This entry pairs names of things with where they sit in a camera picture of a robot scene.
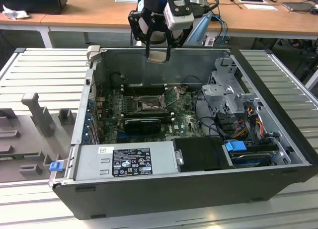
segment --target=power supply label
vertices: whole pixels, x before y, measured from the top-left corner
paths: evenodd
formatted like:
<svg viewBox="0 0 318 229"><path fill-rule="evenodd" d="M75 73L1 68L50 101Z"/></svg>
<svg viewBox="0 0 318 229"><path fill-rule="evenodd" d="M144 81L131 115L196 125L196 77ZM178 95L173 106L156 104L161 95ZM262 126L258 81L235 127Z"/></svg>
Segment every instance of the power supply label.
<svg viewBox="0 0 318 229"><path fill-rule="evenodd" d="M147 175L153 173L150 148L113 151L114 177Z"/></svg>

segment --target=black plastic cover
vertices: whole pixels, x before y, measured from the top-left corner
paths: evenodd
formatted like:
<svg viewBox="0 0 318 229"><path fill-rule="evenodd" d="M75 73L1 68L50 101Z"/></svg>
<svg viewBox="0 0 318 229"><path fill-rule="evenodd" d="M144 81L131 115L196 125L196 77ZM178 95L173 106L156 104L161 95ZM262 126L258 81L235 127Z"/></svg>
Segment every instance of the black plastic cover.
<svg viewBox="0 0 318 229"><path fill-rule="evenodd" d="M231 168L222 148L222 140L216 137L175 138L175 151L181 151L184 164L180 172L210 171Z"/></svg>

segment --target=desk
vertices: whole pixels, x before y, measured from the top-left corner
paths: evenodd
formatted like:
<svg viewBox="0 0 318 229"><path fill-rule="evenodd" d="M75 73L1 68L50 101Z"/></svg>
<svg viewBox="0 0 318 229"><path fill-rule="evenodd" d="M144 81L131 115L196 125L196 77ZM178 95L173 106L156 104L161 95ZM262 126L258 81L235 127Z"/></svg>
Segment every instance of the desk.
<svg viewBox="0 0 318 229"><path fill-rule="evenodd" d="M228 36L291 39L318 37L318 16L310 13L288 12L281 5L275 6L278 11L252 10L244 5L241 5L241 10L235 4L226 5L231 3L229 0L220 0L220 3L222 19L229 27ZM135 8L135 3L114 0L68 0L60 15L31 14L31 19L17 21L8 20L2 15L0 29L39 31L45 47L52 48L50 31L129 33L127 16ZM219 31L220 24L211 22L208 34L216 35Z"/></svg>

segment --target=red wire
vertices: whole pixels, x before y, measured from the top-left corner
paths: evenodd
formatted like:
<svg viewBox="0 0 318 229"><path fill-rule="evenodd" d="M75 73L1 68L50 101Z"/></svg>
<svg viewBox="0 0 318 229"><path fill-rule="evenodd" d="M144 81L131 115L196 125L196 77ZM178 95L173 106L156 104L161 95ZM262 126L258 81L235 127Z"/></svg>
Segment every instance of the red wire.
<svg viewBox="0 0 318 229"><path fill-rule="evenodd" d="M235 126L235 133L238 131L238 126L240 123L244 122L244 120L238 121L237 125Z"/></svg>

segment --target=blue latch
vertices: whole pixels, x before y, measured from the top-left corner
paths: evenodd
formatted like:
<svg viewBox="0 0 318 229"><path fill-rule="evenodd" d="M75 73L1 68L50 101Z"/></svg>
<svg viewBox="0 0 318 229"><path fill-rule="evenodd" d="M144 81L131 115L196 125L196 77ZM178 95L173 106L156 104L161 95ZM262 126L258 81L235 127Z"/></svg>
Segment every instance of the blue latch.
<svg viewBox="0 0 318 229"><path fill-rule="evenodd" d="M63 171L63 162L52 162L49 170L50 172Z"/></svg>
<svg viewBox="0 0 318 229"><path fill-rule="evenodd" d="M246 146L243 141L229 141L225 144L228 151L245 151Z"/></svg>

